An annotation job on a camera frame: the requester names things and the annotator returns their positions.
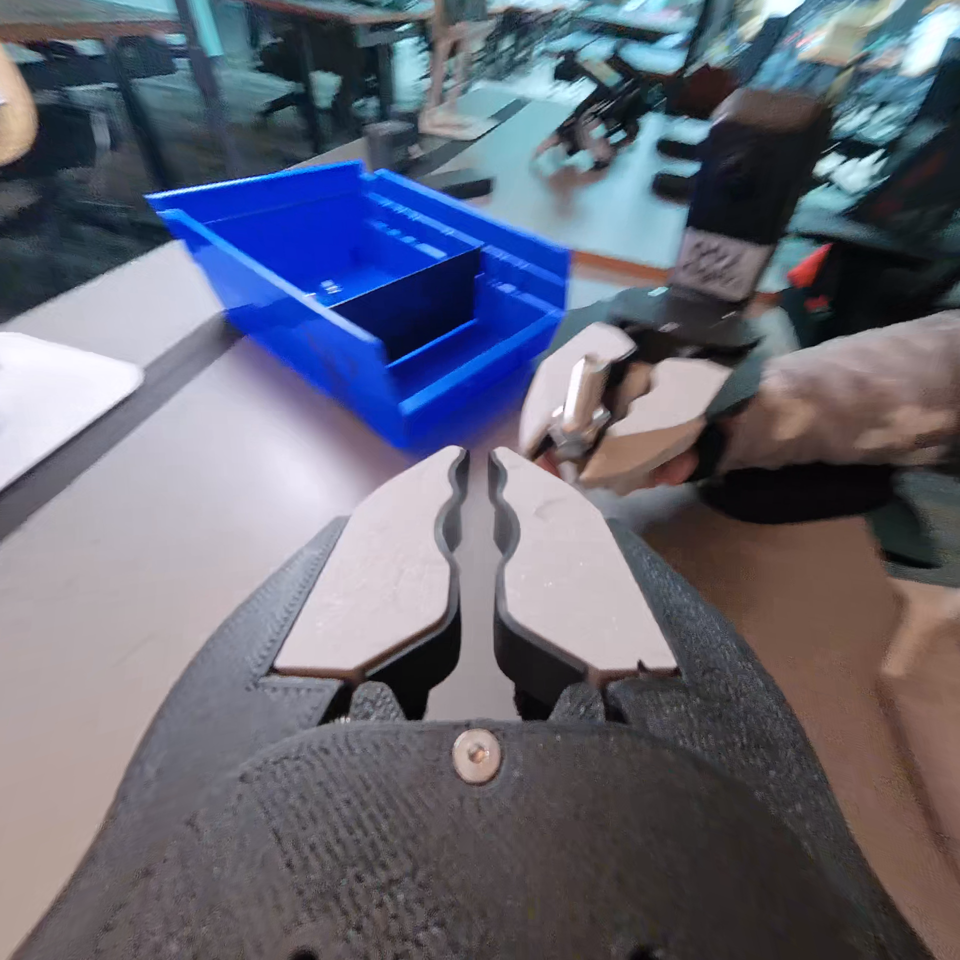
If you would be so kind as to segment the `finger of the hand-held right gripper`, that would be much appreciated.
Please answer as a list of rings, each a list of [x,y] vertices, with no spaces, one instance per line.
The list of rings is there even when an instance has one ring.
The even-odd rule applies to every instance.
[[[519,420],[519,452],[529,461],[541,459],[550,451],[546,430],[556,408],[563,408],[574,364],[586,354],[605,362],[606,389],[602,406],[609,413],[604,396],[612,367],[636,350],[634,340],[622,329],[594,322],[550,352],[537,367]]]
[[[631,363],[614,391],[610,421],[580,467],[579,485],[619,496],[651,486],[656,469],[692,449],[733,372],[698,358]]]

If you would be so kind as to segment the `black office chair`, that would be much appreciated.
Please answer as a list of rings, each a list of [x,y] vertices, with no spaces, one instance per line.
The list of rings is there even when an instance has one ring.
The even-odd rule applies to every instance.
[[[850,201],[806,202],[787,233],[819,243],[781,291],[801,347],[935,312],[958,289],[958,58],[943,62],[878,174]]]

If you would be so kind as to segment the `black bin divider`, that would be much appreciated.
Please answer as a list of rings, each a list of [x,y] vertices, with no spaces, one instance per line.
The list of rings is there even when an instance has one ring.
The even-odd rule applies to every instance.
[[[346,281],[342,294],[325,294],[328,309],[382,345],[387,363],[424,349],[475,319],[476,282],[483,265],[479,248],[426,263],[402,274],[364,268]]]

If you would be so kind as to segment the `wooden stand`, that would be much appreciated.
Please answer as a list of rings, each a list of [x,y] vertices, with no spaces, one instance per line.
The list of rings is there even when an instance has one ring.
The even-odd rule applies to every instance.
[[[427,137],[473,142],[496,123],[462,113],[458,102],[474,55],[495,21],[487,1],[434,1],[433,5],[429,87],[417,128]]]

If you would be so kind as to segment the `person's right forearm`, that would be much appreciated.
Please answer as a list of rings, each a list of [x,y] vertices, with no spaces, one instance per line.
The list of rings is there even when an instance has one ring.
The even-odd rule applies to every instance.
[[[726,438],[720,473],[822,463],[958,475],[958,311],[774,357]]]

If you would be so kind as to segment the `person's grey patterned sweatshirt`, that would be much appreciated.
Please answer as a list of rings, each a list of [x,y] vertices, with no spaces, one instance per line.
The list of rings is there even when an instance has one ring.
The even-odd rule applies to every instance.
[[[896,627],[884,655],[881,674],[905,680],[931,656],[958,665],[959,589],[891,578],[898,603]]]

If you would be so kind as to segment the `grey box device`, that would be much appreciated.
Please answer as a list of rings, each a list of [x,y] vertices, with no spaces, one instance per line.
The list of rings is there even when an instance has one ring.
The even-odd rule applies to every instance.
[[[364,127],[366,166],[371,172],[407,171],[421,155],[419,129],[415,122],[390,119]]]

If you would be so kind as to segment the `steel hex nut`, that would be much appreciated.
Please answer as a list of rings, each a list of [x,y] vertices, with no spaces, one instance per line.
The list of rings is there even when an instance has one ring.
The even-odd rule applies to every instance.
[[[588,459],[610,421],[611,413],[602,405],[577,422],[567,417],[563,408],[556,408],[546,430],[552,456],[559,463]]]

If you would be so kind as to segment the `person's right hand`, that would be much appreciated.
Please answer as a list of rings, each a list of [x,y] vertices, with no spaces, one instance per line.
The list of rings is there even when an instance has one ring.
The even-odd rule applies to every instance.
[[[690,481],[699,467],[699,455],[695,449],[685,450],[671,460],[657,466],[649,474],[651,488],[682,486]]]

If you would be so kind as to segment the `blue plastic storage bin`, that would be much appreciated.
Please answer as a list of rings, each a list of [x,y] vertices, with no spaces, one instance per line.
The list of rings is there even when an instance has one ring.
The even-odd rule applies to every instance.
[[[566,313],[568,248],[361,161],[146,201],[236,330],[398,450],[457,442],[510,404]],[[399,361],[325,306],[323,281],[343,294],[364,268],[402,275],[469,249],[483,258],[474,321]]]

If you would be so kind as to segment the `spare hand-held gripper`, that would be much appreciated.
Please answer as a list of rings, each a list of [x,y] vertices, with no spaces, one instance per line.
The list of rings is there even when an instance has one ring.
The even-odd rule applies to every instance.
[[[639,137],[642,118],[651,109],[651,90],[643,78],[596,85],[535,148],[532,162],[543,167],[547,157],[565,163],[584,155],[589,173],[606,173]]]

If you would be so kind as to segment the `grey desk with wood edge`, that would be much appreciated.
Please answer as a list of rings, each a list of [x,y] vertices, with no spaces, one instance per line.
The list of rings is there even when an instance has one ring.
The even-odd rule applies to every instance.
[[[496,115],[496,126],[469,143],[438,137],[421,139],[421,155],[410,175],[472,169],[493,178],[478,200],[482,212],[578,253],[669,269],[675,261],[688,207],[653,192],[656,174],[687,176],[696,167],[661,156],[663,137],[700,140],[705,122],[679,120],[653,112],[643,117],[633,144],[609,169],[594,172],[581,154],[561,162],[553,153],[535,160],[534,150],[567,117],[559,102],[516,97],[494,85],[462,97],[461,110]]]

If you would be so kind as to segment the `steel hex bolt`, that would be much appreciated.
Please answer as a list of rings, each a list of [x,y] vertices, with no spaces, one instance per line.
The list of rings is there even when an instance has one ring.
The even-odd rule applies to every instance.
[[[560,424],[567,433],[585,433],[602,406],[607,368],[594,354],[585,354],[571,369]]]

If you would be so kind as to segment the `black rectangular block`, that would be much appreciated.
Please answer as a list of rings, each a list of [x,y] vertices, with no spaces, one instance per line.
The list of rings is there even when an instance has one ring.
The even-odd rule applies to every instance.
[[[458,201],[471,201],[491,195],[496,179],[473,168],[459,168],[427,174],[421,184]]]

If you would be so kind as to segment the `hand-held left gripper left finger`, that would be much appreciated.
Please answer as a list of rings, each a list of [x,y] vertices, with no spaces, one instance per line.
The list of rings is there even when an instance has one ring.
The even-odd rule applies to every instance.
[[[442,628],[454,580],[444,525],[462,502],[468,461],[467,450],[446,446],[359,504],[279,647],[275,673],[363,682]]]

